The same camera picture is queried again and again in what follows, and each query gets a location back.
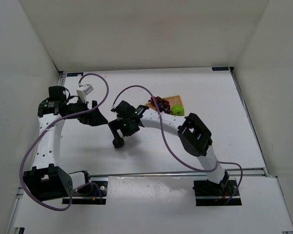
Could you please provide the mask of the dark purple fake fruit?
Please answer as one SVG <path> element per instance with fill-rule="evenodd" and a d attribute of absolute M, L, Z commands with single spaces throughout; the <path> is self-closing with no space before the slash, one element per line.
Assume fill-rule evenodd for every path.
<path fill-rule="evenodd" d="M 122 137 L 117 137 L 117 138 L 113 139 L 112 144 L 115 149 L 120 149 L 120 148 L 124 147 L 125 142 Z"/>

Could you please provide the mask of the red fake grape bunch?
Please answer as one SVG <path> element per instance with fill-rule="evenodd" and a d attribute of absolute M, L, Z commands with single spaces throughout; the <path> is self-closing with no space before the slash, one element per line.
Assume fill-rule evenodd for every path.
<path fill-rule="evenodd" d="M 165 114 L 171 113 L 169 101 L 167 101 L 159 96 L 149 99 L 148 104 L 150 104 L 154 108 L 156 108 L 155 104 L 157 104 L 160 112 L 164 112 Z"/>

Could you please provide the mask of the green fake apple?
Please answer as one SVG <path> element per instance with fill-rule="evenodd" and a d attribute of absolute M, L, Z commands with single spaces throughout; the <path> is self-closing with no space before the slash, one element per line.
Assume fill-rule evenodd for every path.
<path fill-rule="evenodd" d="M 174 116 L 184 116 L 184 108 L 182 105 L 176 104 L 171 108 L 171 114 Z"/>

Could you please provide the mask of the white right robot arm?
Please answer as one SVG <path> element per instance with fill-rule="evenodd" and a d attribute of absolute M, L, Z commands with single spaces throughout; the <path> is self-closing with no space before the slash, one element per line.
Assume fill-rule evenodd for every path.
<path fill-rule="evenodd" d="M 228 190 L 229 175 L 219 165 L 215 156 L 211 132 L 196 114 L 191 113 L 187 117 L 159 114 L 144 105 L 135 108 L 126 101 L 121 101 L 111 111 L 117 116 L 108 123 L 114 136 L 114 148 L 122 148 L 125 144 L 118 131 L 124 137 L 135 134 L 141 127 L 171 133 L 179 137 L 188 154 L 198 158 L 203 167 L 201 171 L 207 174 L 208 179 L 203 182 L 203 194 L 221 196 Z"/>

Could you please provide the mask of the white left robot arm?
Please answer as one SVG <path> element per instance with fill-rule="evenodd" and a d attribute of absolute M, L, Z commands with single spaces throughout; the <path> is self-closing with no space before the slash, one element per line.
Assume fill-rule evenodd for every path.
<path fill-rule="evenodd" d="M 80 186 L 90 182 L 87 171 L 68 174 L 59 166 L 63 117 L 92 127 L 107 124 L 95 100 L 92 101 L 93 110 L 88 108 L 86 96 L 93 91 L 90 84 L 79 85 L 75 103 L 70 102 L 73 96 L 63 86 L 51 86 L 48 91 L 49 97 L 38 107 L 40 133 L 44 135 L 38 142 L 31 170 L 23 172 L 25 185 L 39 201 L 73 195 Z"/>

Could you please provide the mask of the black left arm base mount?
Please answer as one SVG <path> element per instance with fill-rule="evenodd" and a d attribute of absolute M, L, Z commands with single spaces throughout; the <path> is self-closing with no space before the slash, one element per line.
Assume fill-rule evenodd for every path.
<path fill-rule="evenodd" d="M 108 178 L 93 178 L 95 185 L 87 185 L 77 190 L 72 198 L 72 205 L 105 205 L 108 191 Z"/>

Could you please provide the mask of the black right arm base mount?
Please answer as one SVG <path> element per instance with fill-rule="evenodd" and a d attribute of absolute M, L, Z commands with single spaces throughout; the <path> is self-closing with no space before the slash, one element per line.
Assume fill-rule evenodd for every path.
<path fill-rule="evenodd" d="M 223 189 L 216 188 L 208 180 L 195 180 L 192 189 L 197 207 L 241 206 L 242 201 L 238 190 L 230 199 L 236 188 L 236 180 L 229 180 Z"/>

